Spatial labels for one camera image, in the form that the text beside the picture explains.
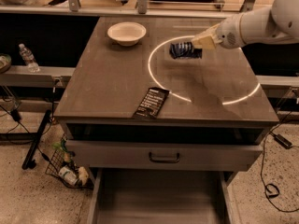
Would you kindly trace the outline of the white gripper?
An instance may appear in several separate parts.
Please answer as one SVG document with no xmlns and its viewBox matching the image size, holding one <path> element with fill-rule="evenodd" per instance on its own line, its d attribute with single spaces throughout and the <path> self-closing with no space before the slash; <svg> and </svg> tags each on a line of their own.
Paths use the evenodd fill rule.
<svg viewBox="0 0 299 224">
<path fill-rule="evenodd" d="M 220 24 L 215 24 L 192 39 L 195 49 L 215 49 L 218 44 L 226 49 L 242 48 L 245 43 L 241 35 L 243 14 L 235 14 Z"/>
</svg>

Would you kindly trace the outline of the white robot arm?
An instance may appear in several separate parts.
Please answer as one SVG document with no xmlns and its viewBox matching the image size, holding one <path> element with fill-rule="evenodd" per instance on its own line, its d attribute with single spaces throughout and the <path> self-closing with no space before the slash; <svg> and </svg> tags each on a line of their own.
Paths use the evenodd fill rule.
<svg viewBox="0 0 299 224">
<path fill-rule="evenodd" d="M 192 39 L 196 49 L 243 48 L 249 44 L 299 41 L 299 0 L 274 0 L 269 7 L 235 14 Z"/>
</svg>

